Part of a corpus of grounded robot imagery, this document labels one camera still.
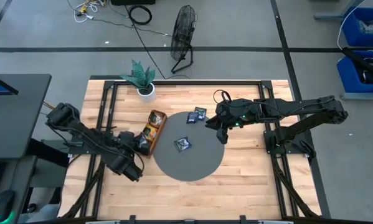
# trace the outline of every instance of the concrete floor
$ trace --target concrete floor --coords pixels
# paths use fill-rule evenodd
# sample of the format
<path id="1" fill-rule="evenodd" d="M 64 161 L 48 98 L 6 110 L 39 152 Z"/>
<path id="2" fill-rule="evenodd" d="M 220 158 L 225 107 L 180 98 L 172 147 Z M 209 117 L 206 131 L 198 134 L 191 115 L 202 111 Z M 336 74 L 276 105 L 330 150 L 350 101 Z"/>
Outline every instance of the concrete floor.
<path id="1" fill-rule="evenodd" d="M 82 0 L 70 0 L 73 6 Z M 347 0 L 277 0 L 285 37 L 292 48 L 335 48 L 339 21 L 316 21 L 319 11 L 337 11 Z M 6 0 L 0 0 L 0 12 Z M 157 0 L 148 6 L 153 20 L 142 28 L 171 34 L 179 8 L 190 4 L 199 14 L 192 40 L 196 47 L 281 47 L 269 0 Z M 364 6 L 373 7 L 373 0 Z M 123 7 L 114 8 L 125 13 Z M 136 12 L 135 17 L 143 17 Z M 91 13 L 97 19 L 130 25 L 110 8 Z M 148 47 L 164 47 L 171 38 L 140 32 Z M 345 45 L 344 36 L 341 45 Z M 77 24 L 66 0 L 12 0 L 0 22 L 0 73 L 49 73 L 46 101 L 82 107 L 90 75 L 129 73 L 131 59 L 154 67 L 146 52 L 79 52 L 74 47 L 142 47 L 134 30 L 98 21 Z M 46 52 L 22 52 L 33 48 Z M 174 60 L 169 52 L 151 52 L 169 77 Z M 204 79 L 289 79 L 282 52 L 198 51 L 194 65 L 179 74 Z M 304 99 L 339 96 L 344 89 L 336 68 L 339 53 L 291 53 Z M 345 101 L 350 116 L 341 125 L 313 129 L 318 164 L 332 218 L 373 221 L 373 101 Z M 38 120 L 36 139 L 59 139 Z"/>

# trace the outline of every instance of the electric fan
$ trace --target electric fan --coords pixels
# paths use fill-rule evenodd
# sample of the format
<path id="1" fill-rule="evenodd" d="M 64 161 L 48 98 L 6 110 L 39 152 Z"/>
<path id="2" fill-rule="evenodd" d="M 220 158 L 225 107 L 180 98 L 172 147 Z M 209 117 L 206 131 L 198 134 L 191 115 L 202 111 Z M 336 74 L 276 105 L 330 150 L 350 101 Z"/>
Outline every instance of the electric fan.
<path id="1" fill-rule="evenodd" d="M 194 9 L 190 6 L 183 6 L 179 10 L 176 18 L 174 32 L 172 33 L 171 41 L 171 57 L 177 61 L 172 68 L 172 73 L 176 73 L 193 64 L 193 48 L 191 45 L 192 36 L 196 27 L 196 14 Z M 185 60 L 187 52 L 191 50 L 191 62 L 181 68 L 176 69 L 182 60 Z"/>

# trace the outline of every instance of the wooden tabletop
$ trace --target wooden tabletop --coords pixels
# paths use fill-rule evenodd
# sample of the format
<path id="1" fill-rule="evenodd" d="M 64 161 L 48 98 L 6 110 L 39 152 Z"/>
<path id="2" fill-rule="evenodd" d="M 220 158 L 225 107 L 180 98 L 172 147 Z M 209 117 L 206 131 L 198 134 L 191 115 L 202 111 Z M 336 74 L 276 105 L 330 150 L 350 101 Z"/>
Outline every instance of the wooden tabletop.
<path id="1" fill-rule="evenodd" d="M 104 80 L 88 83 L 81 120 L 95 128 Z M 275 98 L 291 101 L 287 80 L 272 80 Z M 259 98 L 258 88 L 251 85 L 171 85 L 156 86 L 157 99 L 152 103 L 141 102 L 132 86 L 118 87 L 113 117 L 113 131 L 132 131 L 139 134 L 152 109 L 168 116 L 193 111 L 196 106 L 207 108 L 207 116 L 215 115 L 216 103 L 212 94 L 227 90 L 233 99 Z M 106 124 L 107 112 L 103 124 Z M 297 121 L 295 116 L 281 121 L 288 126 Z M 181 182 L 165 175 L 154 161 L 144 158 L 144 176 L 131 182 L 106 168 L 100 199 L 98 218 L 102 220 L 127 220 L 136 215 L 139 220 L 236 220 L 240 215 L 248 219 L 279 219 L 270 156 L 265 150 L 263 124 L 235 128 L 229 131 L 228 144 L 220 167 L 210 176 L 195 182 Z M 296 191 L 316 213 L 320 214 L 311 169 L 302 154 L 289 154 L 288 162 Z M 89 156 L 81 156 L 67 171 L 60 214 L 64 214 L 76 201 L 85 185 Z M 285 193 L 288 214 L 291 215 L 288 194 Z M 92 209 L 92 193 L 88 211 Z"/>

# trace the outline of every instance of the green plant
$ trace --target green plant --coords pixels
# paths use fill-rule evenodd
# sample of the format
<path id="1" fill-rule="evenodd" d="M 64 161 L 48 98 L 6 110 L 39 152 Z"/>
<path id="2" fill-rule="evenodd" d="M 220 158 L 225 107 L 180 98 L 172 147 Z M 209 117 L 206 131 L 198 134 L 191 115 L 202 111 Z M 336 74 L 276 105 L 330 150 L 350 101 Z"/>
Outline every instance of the green plant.
<path id="1" fill-rule="evenodd" d="M 120 75 L 120 77 L 127 80 L 140 90 L 147 90 L 156 75 L 155 70 L 150 71 L 149 69 L 150 67 L 144 71 L 141 62 L 136 63 L 132 60 L 131 75 Z"/>

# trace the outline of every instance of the blue storage container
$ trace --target blue storage container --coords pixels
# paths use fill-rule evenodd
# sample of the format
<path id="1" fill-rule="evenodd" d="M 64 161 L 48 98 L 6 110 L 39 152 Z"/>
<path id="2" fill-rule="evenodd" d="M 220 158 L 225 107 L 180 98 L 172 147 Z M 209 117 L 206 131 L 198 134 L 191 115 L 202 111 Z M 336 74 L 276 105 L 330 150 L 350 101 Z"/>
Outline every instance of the blue storage container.
<path id="1" fill-rule="evenodd" d="M 363 58 L 373 58 L 373 51 L 356 50 L 354 52 Z M 355 65 L 350 58 L 341 59 L 337 68 L 346 93 L 373 93 L 373 84 L 361 83 Z"/>
<path id="2" fill-rule="evenodd" d="M 373 21 L 373 8 L 357 8 L 346 19 L 342 30 L 347 39 L 347 43 L 357 47 L 373 47 L 373 34 L 361 31 L 359 21 Z"/>

